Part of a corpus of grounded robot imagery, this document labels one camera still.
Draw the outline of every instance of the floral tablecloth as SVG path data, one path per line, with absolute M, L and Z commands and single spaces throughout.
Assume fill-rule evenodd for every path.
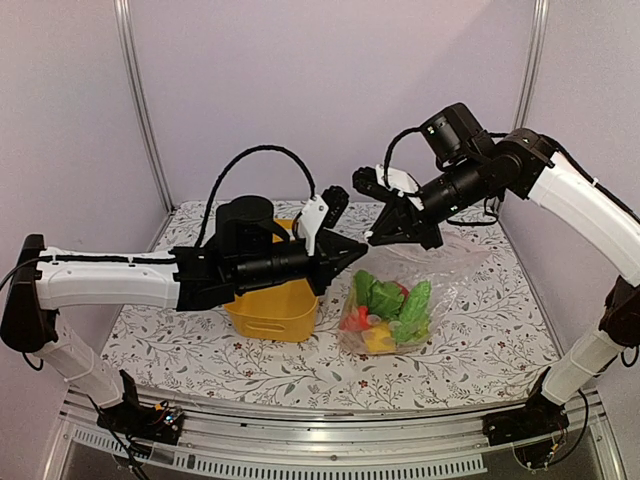
M 276 202 L 276 213 L 292 218 L 301 205 Z M 351 204 L 336 230 L 362 238 L 380 208 Z M 182 204 L 157 248 L 193 244 L 203 211 L 203 202 Z M 472 207 L 462 219 L 481 215 Z M 499 225 L 442 228 L 486 246 L 491 256 L 432 339 L 413 354 L 353 355 L 339 347 L 347 271 L 334 280 L 305 343 L 242 337 L 222 308 L 178 313 L 125 306 L 102 356 L 140 384 L 270 405 L 445 409 L 523 399 L 557 353 L 511 245 Z

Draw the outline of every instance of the cable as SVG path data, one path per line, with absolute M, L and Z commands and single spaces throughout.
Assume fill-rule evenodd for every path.
M 2 280 L 0 280 L 0 292 L 2 291 L 4 286 L 7 284 L 7 282 L 11 280 L 11 277 L 13 277 L 16 274 L 16 272 L 21 268 L 24 268 L 27 265 L 31 265 L 32 263 L 38 263 L 42 261 L 46 262 L 46 261 L 51 261 L 52 259 L 53 257 L 38 257 L 38 258 L 32 258 L 30 260 L 27 260 L 26 262 L 19 263 L 18 265 L 13 267 L 11 270 L 9 270 L 9 273 L 7 273 Z
M 631 362 L 627 362 L 627 359 L 624 356 L 624 351 L 620 352 L 620 361 L 625 367 L 631 368 L 638 361 L 638 356 L 640 355 L 640 348 L 638 347 L 638 345 L 636 345 L 635 350 L 636 350 L 636 353 L 633 354 L 633 360 L 631 360 Z
M 216 193 L 218 192 L 218 189 L 220 188 L 220 184 L 222 183 L 222 180 L 224 180 L 224 177 L 226 177 L 229 171 L 244 157 L 247 157 L 252 153 L 256 153 L 256 152 L 269 152 L 269 151 L 280 152 L 286 155 L 287 157 L 289 157 L 290 159 L 292 159 L 296 163 L 296 165 L 300 167 L 300 170 L 302 170 L 302 173 L 304 173 L 304 176 L 307 178 L 307 182 L 309 183 L 310 197 L 313 198 L 316 195 L 316 185 L 315 185 L 315 182 L 313 181 L 313 177 L 311 176 L 311 172 L 309 171 L 305 163 L 300 159 L 300 157 L 298 157 L 291 150 L 285 147 L 281 147 L 279 145 L 257 145 L 255 147 L 248 148 L 247 150 L 236 155 L 224 167 L 224 169 L 222 170 L 222 173 L 216 179 L 216 183 L 214 183 L 213 188 L 211 189 L 211 193 L 209 194 L 209 199 L 207 200 L 207 206 L 204 209 L 204 218 L 202 219 L 202 224 L 200 225 L 200 233 L 198 234 L 198 238 L 196 240 L 196 243 L 194 244 L 195 248 L 199 248 L 202 245 L 202 241 L 204 240 L 204 236 L 207 230 L 207 223 L 209 222 L 209 215 L 211 215 L 211 208 L 213 207 L 213 201 L 216 197 Z
M 491 225 L 495 225 L 498 223 L 499 216 L 497 213 L 494 213 L 489 210 L 488 207 L 489 198 L 484 199 L 484 215 L 486 217 L 492 217 L 493 220 L 489 221 L 477 221 L 477 222 L 463 222 L 459 220 L 450 220 L 447 219 L 447 223 L 449 225 L 455 225 L 456 227 L 488 227 Z
M 53 257 L 47 257 L 47 260 L 40 261 L 50 262 Z M 56 255 L 56 262 L 87 262 L 87 263 L 138 263 L 140 265 L 171 265 L 176 263 L 175 258 L 149 258 L 149 257 L 125 257 L 123 255 Z
M 576 439 L 575 443 L 571 446 L 571 448 L 567 451 L 567 453 L 561 458 L 558 458 L 557 460 L 551 460 L 548 463 L 542 463 L 541 464 L 542 466 L 534 467 L 534 468 L 531 468 L 530 466 L 527 465 L 527 458 L 525 456 L 526 451 L 524 449 L 521 451 L 522 458 L 520 458 L 516 454 L 516 449 L 513 448 L 512 449 L 513 456 L 518 461 L 518 463 L 521 464 L 526 470 L 530 472 L 536 472 L 538 470 L 546 470 L 549 467 L 552 467 L 554 465 L 559 464 L 560 462 L 563 462 L 569 457 L 569 455 L 571 455 L 573 452 L 576 451 L 576 449 L 580 445 L 580 442 L 582 442 L 582 439 L 587 431 L 587 427 L 589 426 L 589 401 L 587 400 L 586 395 L 582 393 L 582 390 L 578 390 L 578 393 L 580 394 L 580 396 L 582 397 L 582 400 L 584 401 L 584 424 L 582 425 L 582 429 L 580 430 L 580 434 L 578 435 L 578 438 Z M 553 456 L 555 456 L 555 453 L 558 451 L 558 449 L 566 443 L 567 433 L 568 432 L 564 428 L 560 428 L 560 439 L 557 442 L 554 442 L 552 450 L 549 453 L 549 456 L 551 456 L 551 458 L 553 458 Z
M 384 155 L 384 184 L 387 188 L 391 188 L 389 186 L 389 165 L 391 165 L 391 156 L 393 155 L 393 149 L 396 148 L 396 145 L 407 135 L 411 135 L 412 133 L 418 133 L 420 131 L 420 127 L 411 127 L 406 130 L 401 131 L 398 135 L 393 137 L 391 143 L 387 147 L 387 153 Z
M 620 209 L 622 209 L 625 213 L 627 213 L 637 223 L 640 223 L 640 217 L 638 217 L 638 215 L 636 215 L 636 213 L 628 205 L 626 205 L 622 200 L 620 200 L 613 193 L 611 193 L 607 188 L 605 188 L 600 183 L 596 182 L 595 179 L 591 175 L 589 175 L 589 173 L 584 168 L 582 168 L 582 166 L 576 161 L 576 159 L 571 156 L 571 154 L 567 151 L 567 149 L 564 148 L 562 144 L 560 144 L 560 142 L 558 142 L 554 138 L 549 137 L 548 135 L 542 135 L 542 138 L 547 140 L 556 150 L 562 153 L 562 155 L 564 155 L 564 157 L 571 164 L 571 166 L 575 168 L 578 171 L 578 173 L 585 178 L 585 180 L 587 180 L 589 183 L 594 185 L 594 187 L 597 190 L 599 190 L 600 193 L 604 194 L 609 200 L 611 200 L 618 207 L 620 207 Z
M 293 219 L 293 222 L 291 222 L 291 233 L 293 233 L 293 237 L 296 240 L 300 240 L 300 235 L 298 235 L 298 220 L 300 220 L 301 216 L 302 216 L 302 210 L 298 212 L 298 214 Z
M 44 368 L 44 360 L 42 359 L 40 359 L 40 365 L 36 367 L 33 363 L 31 363 L 31 360 L 29 360 L 29 357 L 27 357 L 26 353 L 22 352 L 22 358 L 24 358 L 24 361 L 27 362 L 27 365 L 33 368 L 36 372 L 40 372 Z
M 576 442 L 571 446 L 571 448 L 567 451 L 567 453 L 565 453 L 563 457 L 549 462 L 547 464 L 548 467 L 552 467 L 553 465 L 559 464 L 560 462 L 566 460 L 569 455 L 575 452 L 576 449 L 578 448 L 578 445 L 580 445 L 580 442 L 582 441 L 584 434 L 587 432 L 587 427 L 589 426 L 589 400 L 587 400 L 587 396 L 584 393 L 582 393 L 582 390 L 578 390 L 578 393 L 582 397 L 582 400 L 584 400 L 584 424 L 582 425 L 582 430 L 580 430 L 580 435 L 578 435 Z
M 133 473 L 138 480 L 151 480 L 147 476 L 147 474 L 144 472 L 144 470 L 142 470 L 142 467 L 141 467 L 142 464 L 138 462 L 138 460 L 136 460 L 136 458 L 133 456 L 133 453 L 131 453 L 131 450 L 129 449 L 129 447 L 127 447 L 124 444 L 124 442 L 120 439 L 120 437 L 118 437 L 118 435 L 116 435 L 116 433 L 113 431 L 111 424 L 107 420 L 107 417 L 105 417 L 104 414 L 102 413 L 102 410 L 100 409 L 100 407 L 98 407 L 96 402 L 93 401 L 93 398 L 89 397 L 89 400 L 91 401 L 91 405 L 93 405 L 93 408 L 95 409 L 95 411 L 98 413 L 100 420 L 102 420 L 102 422 L 107 426 L 107 430 L 109 431 L 111 436 L 118 443 L 118 445 L 120 445 L 120 448 L 122 448 L 122 450 L 124 450 L 125 453 L 127 454 L 127 457 L 129 458 L 129 470 L 131 471 L 131 473 Z

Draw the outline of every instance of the white wall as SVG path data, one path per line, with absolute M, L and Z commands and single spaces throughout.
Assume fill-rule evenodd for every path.
M 140 251 L 160 225 L 113 11 L 111 0 L 0 3 L 0 272 L 29 233 Z M 114 309 L 70 313 L 101 347 Z M 52 369 L 33 372 L 0 345 L 0 478 L 36 478 L 65 391 Z
M 349 186 L 403 128 L 468 103 L 495 130 L 513 121 L 529 0 L 132 2 L 147 100 L 177 201 L 204 199 L 233 156 L 259 143 L 305 160 L 320 190 Z M 397 149 L 418 180 L 436 173 L 419 136 Z M 240 164 L 220 198 L 304 198 L 275 153 Z
M 565 145 L 583 166 L 640 210 L 640 3 L 552 2 L 530 128 Z M 602 315 L 617 276 L 570 228 L 509 198 L 504 224 L 567 348 Z M 616 362 L 599 381 L 630 479 L 640 478 L 637 369 Z

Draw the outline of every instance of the robotic arm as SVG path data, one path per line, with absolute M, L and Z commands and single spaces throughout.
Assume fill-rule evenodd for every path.
M 405 172 L 388 167 L 390 153 L 384 166 L 357 170 L 355 189 L 385 203 L 367 233 L 370 244 L 437 248 L 442 245 L 439 223 L 482 199 L 503 198 L 510 190 L 564 220 L 620 272 L 598 325 L 543 373 L 526 405 L 484 419 L 492 445 L 566 428 L 563 405 L 625 348 L 640 344 L 638 218 L 555 141 L 529 129 L 500 135 L 504 138 L 495 143 L 458 103 L 413 130 L 425 137 L 444 173 L 420 186 Z
M 203 247 L 175 247 L 136 255 L 78 253 L 45 248 L 29 235 L 10 284 L 0 337 L 31 353 L 87 393 L 100 409 L 98 424 L 131 437 L 176 444 L 179 408 L 143 406 L 133 379 L 99 358 L 58 309 L 70 305 L 134 304 L 178 311 L 209 310 L 235 295 L 306 278 L 324 294 L 342 270 L 367 251 L 333 228 L 348 204 L 341 187 L 309 200 L 294 221 L 295 239 L 274 221 L 273 204 L 239 197 L 216 212 L 216 233 Z M 273 235 L 282 239 L 274 243 Z

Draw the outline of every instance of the clear plastic bag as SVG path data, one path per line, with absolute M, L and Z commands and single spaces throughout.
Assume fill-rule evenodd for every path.
M 408 353 L 435 331 L 472 274 L 490 255 L 448 232 L 444 245 L 373 247 L 353 264 L 339 324 L 340 344 L 358 354 Z

